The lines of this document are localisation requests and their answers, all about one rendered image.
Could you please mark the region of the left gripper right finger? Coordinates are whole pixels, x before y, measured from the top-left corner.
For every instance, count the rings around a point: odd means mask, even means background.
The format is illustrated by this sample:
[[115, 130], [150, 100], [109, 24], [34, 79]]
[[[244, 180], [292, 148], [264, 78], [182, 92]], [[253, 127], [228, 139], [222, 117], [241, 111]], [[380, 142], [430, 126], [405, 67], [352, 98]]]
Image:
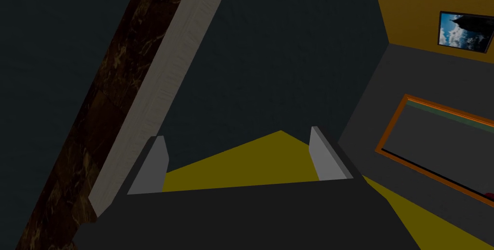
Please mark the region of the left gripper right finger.
[[317, 126], [311, 128], [309, 153], [320, 181], [353, 178], [341, 157]]

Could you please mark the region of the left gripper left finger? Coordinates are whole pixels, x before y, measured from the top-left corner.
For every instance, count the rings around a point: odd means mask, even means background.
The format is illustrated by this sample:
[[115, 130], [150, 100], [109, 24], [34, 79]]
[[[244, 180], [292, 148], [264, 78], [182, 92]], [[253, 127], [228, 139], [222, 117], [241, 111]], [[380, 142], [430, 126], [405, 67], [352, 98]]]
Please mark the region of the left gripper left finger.
[[163, 136], [152, 137], [152, 145], [144, 152], [144, 160], [137, 171], [128, 194], [160, 193], [163, 189], [169, 155]]

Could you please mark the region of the orange framed mirror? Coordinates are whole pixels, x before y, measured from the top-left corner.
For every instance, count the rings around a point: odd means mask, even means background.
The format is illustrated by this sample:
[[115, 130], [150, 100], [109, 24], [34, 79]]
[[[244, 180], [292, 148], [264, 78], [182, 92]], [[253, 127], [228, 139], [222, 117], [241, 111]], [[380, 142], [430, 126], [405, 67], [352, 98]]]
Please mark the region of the orange framed mirror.
[[404, 94], [375, 147], [494, 208], [494, 120]]

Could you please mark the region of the blue sky picture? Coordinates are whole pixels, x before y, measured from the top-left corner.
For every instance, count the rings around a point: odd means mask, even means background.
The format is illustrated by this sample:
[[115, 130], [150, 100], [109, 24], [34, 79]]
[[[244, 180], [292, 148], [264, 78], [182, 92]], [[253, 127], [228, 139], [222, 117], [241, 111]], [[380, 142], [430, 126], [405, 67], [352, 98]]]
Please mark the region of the blue sky picture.
[[439, 46], [485, 54], [493, 39], [494, 16], [439, 13]]

